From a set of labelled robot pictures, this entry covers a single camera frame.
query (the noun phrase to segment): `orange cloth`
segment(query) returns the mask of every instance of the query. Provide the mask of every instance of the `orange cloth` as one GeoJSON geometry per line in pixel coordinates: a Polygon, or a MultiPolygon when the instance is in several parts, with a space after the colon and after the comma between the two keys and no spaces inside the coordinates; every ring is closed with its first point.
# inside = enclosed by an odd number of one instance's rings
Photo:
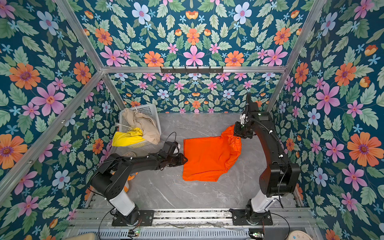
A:
{"type": "Polygon", "coordinates": [[[220,137],[184,139],[183,179],[185,181],[217,182],[227,173],[241,154],[241,139],[233,135],[234,125],[228,127],[220,137]]]}

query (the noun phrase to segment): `white plastic basket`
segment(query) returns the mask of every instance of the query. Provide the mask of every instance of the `white plastic basket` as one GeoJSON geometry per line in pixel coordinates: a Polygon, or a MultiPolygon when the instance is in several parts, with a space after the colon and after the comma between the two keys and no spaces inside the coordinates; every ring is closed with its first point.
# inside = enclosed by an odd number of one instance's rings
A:
{"type": "MultiPolygon", "coordinates": [[[[140,106],[132,107],[130,109],[132,111],[136,111],[137,110],[138,112],[144,113],[145,115],[148,115],[151,118],[153,118],[156,121],[157,129],[159,130],[159,133],[161,135],[159,116],[157,115],[157,109],[156,109],[156,105],[155,104],[150,103],[150,104],[145,104],[145,105],[140,105],[140,106]]],[[[122,111],[119,113],[119,123],[123,124],[123,125],[129,126],[129,124],[127,123],[127,121],[125,120],[125,118],[122,116],[121,113],[122,113],[122,111]]],[[[127,127],[125,127],[125,126],[121,126],[120,125],[119,126],[119,131],[120,132],[128,132],[129,129],[127,127]]],[[[148,145],[148,144],[150,144],[150,142],[148,142],[147,140],[144,140],[142,142],[129,145],[127,147],[134,149],[134,148],[142,147],[142,146],[145,146],[145,145],[148,145]]]]}

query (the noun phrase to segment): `orange flower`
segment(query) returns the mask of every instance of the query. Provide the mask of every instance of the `orange flower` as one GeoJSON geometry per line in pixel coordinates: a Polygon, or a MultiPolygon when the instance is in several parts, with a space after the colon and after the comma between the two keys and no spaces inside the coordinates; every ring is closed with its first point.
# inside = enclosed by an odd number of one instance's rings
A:
{"type": "Polygon", "coordinates": [[[297,15],[299,15],[299,10],[295,10],[295,11],[293,11],[292,13],[291,13],[291,18],[295,18],[295,17],[297,17],[297,15]]]}
{"type": "Polygon", "coordinates": [[[93,13],[91,13],[90,11],[85,11],[84,14],[85,14],[89,19],[93,19],[93,13]]]}
{"type": "Polygon", "coordinates": [[[19,136],[12,139],[11,134],[0,135],[0,165],[3,164],[3,169],[13,167],[13,162],[18,162],[23,156],[21,153],[27,151],[27,145],[23,142],[24,139],[19,136]]]}
{"type": "Polygon", "coordinates": [[[103,142],[104,142],[104,141],[101,140],[101,138],[95,140],[95,143],[93,144],[93,149],[92,149],[92,151],[93,151],[95,154],[99,154],[99,153],[101,153],[101,150],[102,150],[103,147],[104,147],[104,143],[103,143],[103,142]]]}
{"type": "Polygon", "coordinates": [[[286,142],[285,145],[287,146],[287,149],[288,149],[290,152],[292,152],[293,149],[294,149],[295,143],[293,142],[292,139],[288,138],[288,139],[287,139],[287,142],[286,142]]]}
{"type": "Polygon", "coordinates": [[[340,240],[339,235],[335,234],[332,229],[327,229],[325,237],[327,238],[327,240],[340,240]]]}
{"type": "Polygon", "coordinates": [[[209,35],[211,35],[212,33],[211,33],[211,30],[209,30],[209,29],[205,29],[204,30],[204,35],[205,36],[209,36],[209,35]]]}
{"type": "Polygon", "coordinates": [[[148,67],[162,67],[164,66],[164,59],[161,58],[159,53],[155,53],[154,51],[149,51],[149,54],[146,53],[144,55],[144,62],[148,64],[148,67]]]}
{"type": "Polygon", "coordinates": [[[176,35],[176,36],[181,36],[181,29],[177,29],[177,30],[175,31],[175,35],[176,35]]]}
{"type": "Polygon", "coordinates": [[[240,67],[244,62],[244,55],[239,53],[239,51],[234,51],[233,53],[228,53],[228,57],[225,58],[227,67],[240,67]]]}
{"type": "Polygon", "coordinates": [[[384,150],[377,148],[381,146],[381,142],[377,137],[369,139],[371,135],[367,132],[361,132],[360,136],[356,133],[351,137],[352,142],[348,142],[347,148],[351,150],[349,155],[352,160],[358,160],[358,164],[363,167],[368,164],[373,167],[379,164],[377,157],[384,157],[384,150]]]}
{"type": "Polygon", "coordinates": [[[364,54],[366,56],[370,56],[374,54],[379,48],[376,47],[376,45],[368,45],[368,47],[365,48],[364,54]]]}
{"type": "Polygon", "coordinates": [[[187,40],[192,45],[196,45],[196,43],[200,41],[199,37],[200,37],[200,34],[197,32],[195,28],[191,28],[189,30],[189,33],[187,33],[187,38],[188,38],[187,40]]]}
{"type": "Polygon", "coordinates": [[[54,228],[54,227],[56,227],[57,221],[58,221],[57,218],[53,219],[52,222],[49,224],[49,227],[50,227],[50,228],[54,228]]]}
{"type": "Polygon", "coordinates": [[[341,65],[340,69],[337,69],[336,71],[336,77],[335,82],[337,82],[337,85],[339,86],[347,86],[349,84],[349,81],[352,81],[355,78],[355,72],[356,67],[353,66],[353,63],[348,63],[345,65],[341,65]]]}
{"type": "Polygon", "coordinates": [[[307,63],[301,63],[300,66],[297,67],[296,73],[295,73],[295,82],[298,84],[302,84],[307,79],[308,74],[308,64],[307,63]]]}
{"type": "Polygon", "coordinates": [[[280,31],[277,31],[276,36],[273,38],[275,44],[283,45],[288,38],[291,36],[291,29],[282,28],[280,31]]]}
{"type": "Polygon", "coordinates": [[[297,188],[297,191],[299,192],[299,196],[302,200],[304,200],[304,196],[303,196],[303,190],[301,189],[301,187],[299,186],[298,183],[296,183],[296,188],[297,188]]]}
{"type": "Polygon", "coordinates": [[[76,74],[77,81],[85,85],[91,78],[89,67],[86,66],[83,62],[75,63],[74,66],[76,68],[73,69],[73,73],[76,74]]]}
{"type": "Polygon", "coordinates": [[[194,101],[194,102],[192,103],[192,107],[198,109],[199,107],[201,107],[201,103],[200,103],[199,101],[194,101]]]}
{"type": "Polygon", "coordinates": [[[15,85],[19,88],[25,87],[25,89],[31,90],[41,80],[38,77],[40,73],[29,64],[25,66],[24,63],[18,63],[17,68],[11,67],[9,71],[12,73],[9,78],[12,82],[16,82],[15,85]]]}
{"type": "Polygon", "coordinates": [[[185,12],[185,15],[187,16],[187,19],[197,19],[198,15],[199,15],[199,12],[197,11],[187,11],[185,12]]]}
{"type": "Polygon", "coordinates": [[[97,28],[95,31],[95,36],[98,38],[99,42],[106,46],[112,45],[113,39],[108,31],[105,31],[103,28],[97,28]]]}
{"type": "Polygon", "coordinates": [[[137,101],[132,101],[131,102],[131,106],[132,107],[137,107],[137,106],[140,106],[141,105],[141,103],[138,103],[137,101]]]}
{"type": "Polygon", "coordinates": [[[360,79],[360,86],[362,86],[363,88],[369,87],[370,83],[371,83],[371,81],[369,80],[368,76],[365,76],[362,79],[360,79]]]}

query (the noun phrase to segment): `cable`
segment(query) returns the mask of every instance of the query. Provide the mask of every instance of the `cable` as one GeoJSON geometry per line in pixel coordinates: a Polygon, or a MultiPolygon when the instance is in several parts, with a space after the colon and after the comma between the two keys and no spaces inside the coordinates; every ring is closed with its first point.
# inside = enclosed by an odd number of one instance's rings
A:
{"type": "Polygon", "coordinates": [[[281,217],[282,219],[284,219],[287,222],[287,224],[288,224],[288,233],[287,233],[287,236],[284,238],[284,240],[285,240],[285,239],[287,239],[289,233],[291,232],[291,227],[289,226],[289,222],[285,219],[285,217],[282,217],[280,215],[278,215],[278,216],[281,217]]]}

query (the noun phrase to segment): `light blue flower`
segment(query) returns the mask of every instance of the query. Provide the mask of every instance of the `light blue flower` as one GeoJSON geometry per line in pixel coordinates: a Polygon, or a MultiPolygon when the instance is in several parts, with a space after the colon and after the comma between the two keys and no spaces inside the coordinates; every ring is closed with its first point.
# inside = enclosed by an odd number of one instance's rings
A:
{"type": "Polygon", "coordinates": [[[60,72],[60,70],[57,70],[57,72],[55,72],[55,73],[56,73],[56,76],[57,76],[57,77],[62,77],[62,76],[63,76],[63,73],[60,72]]]}
{"type": "Polygon", "coordinates": [[[372,56],[372,59],[368,59],[368,62],[371,62],[369,65],[372,65],[373,63],[376,65],[377,60],[379,60],[381,57],[376,57],[376,54],[372,56]]]}
{"type": "Polygon", "coordinates": [[[44,180],[42,180],[41,178],[39,178],[39,180],[36,180],[35,181],[36,187],[40,187],[43,182],[44,180]]]}
{"type": "Polygon", "coordinates": [[[203,16],[199,16],[199,22],[201,22],[201,23],[203,23],[203,21],[205,21],[205,18],[204,18],[205,16],[203,15],[203,16]]]}
{"type": "Polygon", "coordinates": [[[234,12],[234,10],[232,9],[230,12],[228,12],[228,15],[230,16],[230,17],[233,17],[233,15],[235,15],[236,13],[234,12]]]}
{"type": "Polygon", "coordinates": [[[11,49],[11,45],[4,45],[4,43],[1,44],[3,46],[3,52],[7,52],[8,54],[11,54],[13,50],[11,49]]]}
{"type": "Polygon", "coordinates": [[[87,16],[85,16],[85,15],[80,15],[80,17],[81,17],[81,20],[83,20],[86,23],[89,21],[87,16]]]}
{"type": "Polygon", "coordinates": [[[356,124],[356,126],[353,126],[352,128],[354,129],[353,132],[357,132],[357,133],[360,133],[360,131],[362,130],[359,124],[356,124]]]}
{"type": "Polygon", "coordinates": [[[18,132],[19,130],[16,129],[17,125],[14,125],[13,127],[11,125],[7,125],[8,130],[5,131],[5,133],[11,133],[13,135],[15,132],[18,132]]]}
{"type": "Polygon", "coordinates": [[[41,225],[40,226],[35,226],[35,230],[32,232],[32,234],[35,234],[36,236],[39,234],[39,232],[41,231],[41,225]]]}
{"type": "Polygon", "coordinates": [[[13,106],[13,109],[10,109],[9,112],[13,113],[13,115],[16,116],[16,114],[20,114],[20,110],[21,108],[17,108],[16,106],[13,106]]]}

